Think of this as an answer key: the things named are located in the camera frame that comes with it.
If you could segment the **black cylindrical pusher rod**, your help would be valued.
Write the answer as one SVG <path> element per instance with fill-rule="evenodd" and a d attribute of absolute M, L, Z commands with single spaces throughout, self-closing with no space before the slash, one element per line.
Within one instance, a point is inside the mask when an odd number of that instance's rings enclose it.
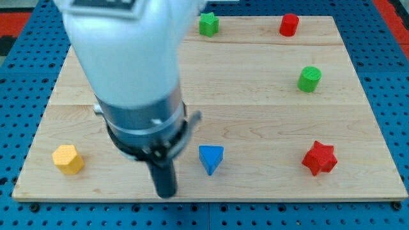
<path fill-rule="evenodd" d="M 148 161 L 147 165 L 157 195 L 161 198 L 170 198 L 174 196 L 177 191 L 177 181 L 173 161 L 166 162 L 162 166 Z"/>

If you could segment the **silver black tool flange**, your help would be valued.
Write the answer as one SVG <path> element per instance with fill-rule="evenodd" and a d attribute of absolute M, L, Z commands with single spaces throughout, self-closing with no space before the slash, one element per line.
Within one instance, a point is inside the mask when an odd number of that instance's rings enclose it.
<path fill-rule="evenodd" d="M 187 116 L 179 85 L 157 99 L 137 96 L 132 101 L 137 105 L 118 107 L 98 99 L 93 110 L 103 116 L 113 143 L 125 157 L 165 167 L 186 147 L 201 113 Z"/>

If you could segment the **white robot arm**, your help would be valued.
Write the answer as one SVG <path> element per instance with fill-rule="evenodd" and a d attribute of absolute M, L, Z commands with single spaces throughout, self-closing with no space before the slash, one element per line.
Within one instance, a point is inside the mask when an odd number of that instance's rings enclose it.
<path fill-rule="evenodd" d="M 201 113 L 187 115 L 178 48 L 204 0 L 57 1 L 107 131 L 127 158 L 148 164 L 157 194 L 177 190 L 173 160 Z"/>

